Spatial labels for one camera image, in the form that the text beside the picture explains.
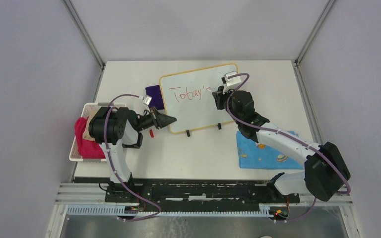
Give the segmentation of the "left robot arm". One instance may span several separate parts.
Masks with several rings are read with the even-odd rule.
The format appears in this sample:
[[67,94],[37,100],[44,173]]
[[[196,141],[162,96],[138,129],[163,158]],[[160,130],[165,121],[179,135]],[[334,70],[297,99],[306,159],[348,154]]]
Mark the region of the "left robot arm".
[[151,107],[144,114],[137,114],[127,107],[101,107],[91,118],[89,134],[103,150],[110,168],[109,188],[117,190],[117,196],[124,202],[136,196],[133,176],[126,163],[126,150],[142,146],[142,131],[154,127],[162,129],[177,119]]

